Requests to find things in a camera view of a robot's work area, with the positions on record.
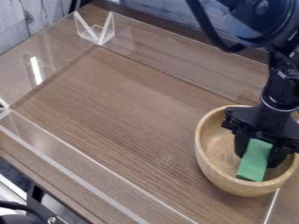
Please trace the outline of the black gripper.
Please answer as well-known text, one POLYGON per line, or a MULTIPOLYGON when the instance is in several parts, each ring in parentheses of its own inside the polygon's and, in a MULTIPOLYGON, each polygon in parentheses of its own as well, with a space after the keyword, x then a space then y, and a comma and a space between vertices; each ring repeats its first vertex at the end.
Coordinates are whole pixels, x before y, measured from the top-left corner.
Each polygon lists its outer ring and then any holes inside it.
POLYGON ((236 153, 241 158, 248 152, 250 139, 274 145, 268 159, 269 168, 277 168, 290 153, 299 153, 299 123, 290 112, 278 112, 262 104, 229 106, 222 127, 236 135, 236 153))

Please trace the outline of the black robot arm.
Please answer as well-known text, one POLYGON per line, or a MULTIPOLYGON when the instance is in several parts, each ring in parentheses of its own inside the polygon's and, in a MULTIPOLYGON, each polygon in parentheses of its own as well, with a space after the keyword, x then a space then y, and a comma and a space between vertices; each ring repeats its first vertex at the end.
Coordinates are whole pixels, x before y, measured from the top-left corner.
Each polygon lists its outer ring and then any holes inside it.
POLYGON ((257 106, 225 109, 222 127, 236 135, 236 153, 246 156, 249 141, 272 144, 266 162, 278 167, 299 153, 299 0, 217 0, 229 15, 232 33, 238 39, 228 45, 214 28, 201 0, 186 0, 201 28, 214 45, 228 53, 249 47, 270 54, 269 78, 257 106))

